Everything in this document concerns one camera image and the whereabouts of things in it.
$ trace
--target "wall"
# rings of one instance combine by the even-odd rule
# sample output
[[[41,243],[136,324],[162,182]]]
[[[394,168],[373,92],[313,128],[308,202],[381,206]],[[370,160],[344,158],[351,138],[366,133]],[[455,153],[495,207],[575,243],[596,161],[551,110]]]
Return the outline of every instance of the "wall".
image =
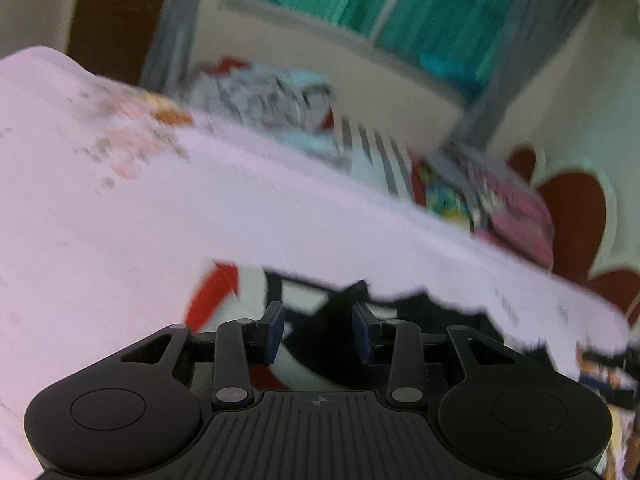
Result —
[[[404,78],[349,50],[302,30],[279,27],[203,0],[191,62],[233,54],[274,66],[297,66],[327,74],[340,111],[406,142],[434,148],[462,113],[462,107],[426,85]],[[498,135],[500,145],[525,139],[553,100],[580,43],[585,26],[516,102]]]
[[[567,168],[598,174],[607,230],[592,272],[640,270],[640,24],[638,0],[599,0],[552,105],[528,141],[543,155],[534,179]],[[513,145],[503,143],[506,153]]]
[[[66,49],[75,0],[0,0],[0,57],[42,44]]]

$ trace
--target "wooden door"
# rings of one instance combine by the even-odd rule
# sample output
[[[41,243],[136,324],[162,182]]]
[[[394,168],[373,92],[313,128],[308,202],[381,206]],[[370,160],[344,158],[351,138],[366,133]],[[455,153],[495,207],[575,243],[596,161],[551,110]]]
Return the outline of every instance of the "wooden door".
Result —
[[[164,0],[78,0],[67,54],[90,72],[137,84]]]

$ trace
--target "pink bedsheet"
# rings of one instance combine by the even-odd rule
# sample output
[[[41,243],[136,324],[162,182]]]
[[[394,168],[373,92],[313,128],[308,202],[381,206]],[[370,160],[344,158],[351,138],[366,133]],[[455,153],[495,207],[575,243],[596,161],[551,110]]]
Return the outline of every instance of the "pink bedsheet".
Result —
[[[599,298],[239,126],[150,119],[170,106],[45,48],[0,60],[0,478],[40,472],[31,398],[181,320],[214,259],[426,287],[573,377],[576,342],[625,347]]]

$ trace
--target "pink cloth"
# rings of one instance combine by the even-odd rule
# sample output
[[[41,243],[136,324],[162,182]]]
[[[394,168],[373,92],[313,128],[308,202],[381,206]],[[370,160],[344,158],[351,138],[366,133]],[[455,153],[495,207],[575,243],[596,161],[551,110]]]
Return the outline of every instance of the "pink cloth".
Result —
[[[366,279],[378,296],[425,287],[486,309],[508,338],[546,341],[569,376],[577,341],[626,345],[626,320],[603,300],[412,204],[225,121],[165,128],[103,106],[123,95],[170,106],[45,48],[0,60],[2,479],[40,472],[22,430],[31,398],[180,321],[213,259],[340,286]],[[125,126],[139,144],[113,135]]]
[[[502,238],[545,269],[554,262],[554,224],[544,199],[533,189],[499,178],[481,164],[470,161],[469,177],[479,189],[493,238]]]

